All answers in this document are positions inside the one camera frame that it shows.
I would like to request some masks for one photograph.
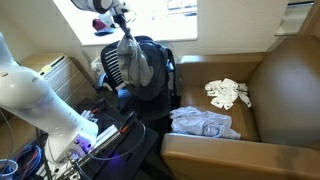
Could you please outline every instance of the black cable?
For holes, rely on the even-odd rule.
[[[127,152],[119,155],[119,156],[116,156],[116,157],[112,157],[112,158],[98,158],[98,157],[95,157],[93,155],[91,155],[90,153],[88,153],[88,156],[91,158],[91,159],[95,159],[95,160],[99,160],[99,161],[110,161],[110,160],[113,160],[113,159],[117,159],[117,158],[120,158],[120,157],[123,157],[127,154],[129,154],[130,152],[132,152],[133,150],[135,150],[143,141],[145,135],[146,135],[146,127],[143,123],[141,123],[142,127],[143,127],[143,135],[140,139],[140,141],[133,147],[131,148],[130,150],[128,150]]]
[[[314,1],[304,1],[304,2],[295,2],[295,3],[288,3],[287,7],[300,7],[300,6],[311,6],[314,4]]]
[[[78,172],[82,175],[82,177],[84,177],[86,180],[91,180],[91,178],[82,170],[82,168],[80,167],[78,161],[74,162],[74,168],[76,170],[78,170]]]
[[[136,12],[133,12],[133,15],[126,21],[126,23],[133,23],[136,20]]]
[[[0,114],[2,115],[4,121],[6,122],[6,124],[9,127],[10,137],[11,137],[10,150],[9,150],[9,154],[8,154],[8,158],[7,158],[6,164],[3,166],[4,168],[3,168],[3,170],[2,170],[2,172],[0,174],[0,177],[1,177],[3,175],[3,173],[5,172],[5,170],[6,170],[6,167],[8,166],[9,158],[10,158],[12,150],[13,150],[13,133],[12,133],[12,129],[11,129],[10,123],[9,123],[8,119],[4,116],[4,114],[2,112],[2,109],[0,109]]]
[[[49,165],[48,165],[48,160],[47,160],[46,155],[45,155],[44,146],[43,146],[42,141],[40,139],[39,129],[38,128],[36,128],[36,132],[37,132],[37,139],[39,141],[39,146],[40,146],[40,148],[42,149],[42,152],[43,152],[42,153],[42,159],[43,159],[44,167],[46,169],[46,175],[47,175],[49,180],[52,180],[51,171],[50,171],[50,168],[49,168]]]
[[[16,60],[14,60],[19,66],[21,66],[21,64],[18,62],[18,61],[16,61]]]

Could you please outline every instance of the white cloth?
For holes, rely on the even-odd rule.
[[[176,133],[198,136],[240,139],[241,135],[231,129],[230,116],[210,111],[201,112],[195,107],[181,107],[170,112],[172,130]]]
[[[248,87],[245,83],[238,84],[231,79],[224,79],[223,81],[211,81],[205,85],[207,95],[215,97],[211,104],[226,110],[233,106],[233,102],[240,97],[248,107],[251,107],[250,98],[248,97]]]

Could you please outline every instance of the gray cloth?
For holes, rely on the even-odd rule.
[[[119,68],[125,84],[135,87],[146,86],[153,76],[153,67],[148,65],[146,56],[137,41],[123,36],[117,47]]]

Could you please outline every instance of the brown leather seat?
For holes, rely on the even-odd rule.
[[[249,86],[252,108],[210,104],[204,86]],[[320,179],[320,41],[288,38],[268,54],[187,56],[181,106],[230,115],[241,140],[166,134],[162,157],[177,179]]]

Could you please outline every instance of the seat cushion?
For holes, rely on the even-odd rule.
[[[217,108],[210,102],[212,97],[207,96],[207,91],[200,87],[185,86],[181,96],[181,107],[193,106],[200,111],[211,111],[231,116],[231,128],[241,134],[242,140],[260,141],[252,111],[241,100],[237,99],[229,110]]]

